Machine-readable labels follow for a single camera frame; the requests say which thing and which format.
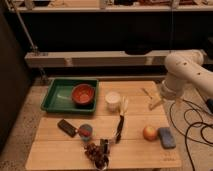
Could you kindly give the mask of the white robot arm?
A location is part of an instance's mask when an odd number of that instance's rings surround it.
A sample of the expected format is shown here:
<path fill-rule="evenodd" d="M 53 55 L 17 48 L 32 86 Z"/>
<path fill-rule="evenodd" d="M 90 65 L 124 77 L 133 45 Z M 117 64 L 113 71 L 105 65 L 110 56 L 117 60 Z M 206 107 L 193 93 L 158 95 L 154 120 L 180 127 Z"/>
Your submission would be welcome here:
<path fill-rule="evenodd" d="M 180 98 L 183 95 L 185 83 L 189 82 L 209 96 L 206 105 L 213 113 L 213 72 L 203 68 L 203 63 L 204 56 L 200 50 L 182 50 L 169 53 L 164 60 L 167 74 L 161 83 L 161 97 L 153 96 L 149 103 L 149 109 L 153 110 L 161 105 L 163 99 Z"/>

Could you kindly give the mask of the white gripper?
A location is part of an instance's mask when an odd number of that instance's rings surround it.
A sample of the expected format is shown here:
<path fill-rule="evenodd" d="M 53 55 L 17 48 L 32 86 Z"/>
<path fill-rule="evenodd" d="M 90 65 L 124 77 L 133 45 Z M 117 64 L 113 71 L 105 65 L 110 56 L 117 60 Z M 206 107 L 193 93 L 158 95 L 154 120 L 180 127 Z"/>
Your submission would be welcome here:
<path fill-rule="evenodd" d="M 163 96 L 163 92 L 161 90 L 161 88 L 158 88 L 158 96 L 160 98 L 160 100 L 152 100 L 149 104 L 149 109 L 153 110 L 156 107 L 158 107 L 159 105 L 161 105 L 163 103 L 163 101 L 165 101 L 165 98 Z"/>

